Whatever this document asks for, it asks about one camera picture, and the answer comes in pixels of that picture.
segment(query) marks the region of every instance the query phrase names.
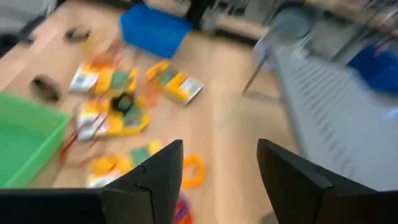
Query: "chair leg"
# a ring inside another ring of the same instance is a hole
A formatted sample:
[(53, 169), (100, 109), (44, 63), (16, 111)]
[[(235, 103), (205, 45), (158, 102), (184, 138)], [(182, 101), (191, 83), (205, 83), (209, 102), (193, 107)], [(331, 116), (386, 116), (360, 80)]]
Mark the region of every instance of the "chair leg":
[(254, 71), (252, 77), (249, 79), (249, 81), (246, 83), (246, 86), (244, 87), (243, 91), (242, 91), (242, 95), (244, 95), (249, 87), (251, 86), (251, 84), (253, 83), (254, 79), (256, 78), (256, 76), (260, 73), (262, 66), (265, 64), (265, 62), (269, 59), (269, 54), (265, 53), (264, 56), (262, 57), (260, 63), (258, 64), (256, 70)]

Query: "blue plastic bin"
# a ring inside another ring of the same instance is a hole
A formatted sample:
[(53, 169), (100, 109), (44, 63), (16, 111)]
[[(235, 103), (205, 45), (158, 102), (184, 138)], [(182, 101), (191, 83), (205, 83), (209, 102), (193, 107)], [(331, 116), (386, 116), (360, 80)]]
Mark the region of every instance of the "blue plastic bin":
[(390, 50), (377, 52), (375, 45), (369, 45), (348, 65), (356, 68), (372, 89), (398, 95), (398, 57)]
[(123, 39), (163, 58), (172, 58), (191, 23), (181, 17), (137, 4), (120, 18)]

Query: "green plastic bin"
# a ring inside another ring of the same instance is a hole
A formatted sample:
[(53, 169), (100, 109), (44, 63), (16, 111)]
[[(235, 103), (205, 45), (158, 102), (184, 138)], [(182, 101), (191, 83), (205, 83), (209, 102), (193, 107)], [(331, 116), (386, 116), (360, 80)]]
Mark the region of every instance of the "green plastic bin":
[(69, 117), (0, 93), (0, 188), (27, 187), (59, 150)]

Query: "toy packaging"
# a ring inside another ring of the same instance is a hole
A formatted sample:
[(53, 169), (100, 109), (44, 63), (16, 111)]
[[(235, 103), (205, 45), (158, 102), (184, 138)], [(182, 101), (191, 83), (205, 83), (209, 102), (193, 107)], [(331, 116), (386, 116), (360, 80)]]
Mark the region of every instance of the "toy packaging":
[(168, 61), (149, 69), (147, 79), (183, 105), (189, 103), (204, 87), (201, 81), (177, 71)]
[(100, 188), (133, 170), (160, 150), (160, 142), (132, 150), (128, 154), (115, 154), (93, 160), (88, 169), (87, 187)]
[(112, 65), (94, 60), (82, 63), (70, 84), (70, 91), (95, 95), (133, 93), (136, 89), (137, 71), (118, 70)]
[(82, 103), (77, 111), (78, 140), (140, 133), (150, 121), (142, 104), (142, 99), (136, 99), (134, 106), (123, 114), (112, 109), (111, 100)]

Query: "scattered items on floor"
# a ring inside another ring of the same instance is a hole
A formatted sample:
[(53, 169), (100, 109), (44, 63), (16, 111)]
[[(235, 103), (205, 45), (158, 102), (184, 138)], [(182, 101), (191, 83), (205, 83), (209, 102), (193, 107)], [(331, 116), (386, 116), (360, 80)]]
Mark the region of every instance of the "scattered items on floor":
[(99, 59), (86, 61), (76, 71), (70, 91), (95, 95), (133, 93), (136, 89), (137, 70), (118, 70)]
[(133, 170), (159, 150), (160, 142), (152, 141), (145, 146), (133, 149), (129, 154), (108, 155), (91, 161), (86, 180), (87, 187), (100, 188), (107, 185)]
[(175, 208), (174, 224), (192, 224), (193, 215), (188, 199), (180, 194)]
[(120, 96), (111, 99), (112, 109), (121, 112), (123, 116), (134, 106), (134, 94), (122, 93)]
[(33, 91), (45, 101), (56, 103), (61, 98), (59, 85), (44, 74), (37, 75), (30, 85)]
[(68, 29), (63, 38), (69, 43), (77, 44), (88, 40), (90, 34), (91, 30), (89, 28), (85, 26), (78, 26)]
[(177, 71), (166, 60), (150, 68), (146, 76), (148, 82), (183, 105), (188, 104), (204, 87), (201, 81)]
[(184, 159), (183, 169), (186, 169), (188, 166), (195, 166), (195, 172), (197, 175), (194, 178), (182, 178), (182, 187), (189, 189), (198, 187), (205, 179), (205, 164), (202, 159), (197, 155), (191, 155)]
[(77, 136), (78, 140), (140, 133), (150, 121), (149, 115), (142, 107), (144, 100), (137, 98), (128, 101), (127, 104), (130, 105), (125, 109), (129, 108), (129, 110), (122, 113), (119, 110), (114, 110), (110, 99), (88, 100), (82, 103), (77, 114), (77, 127), (80, 130)]

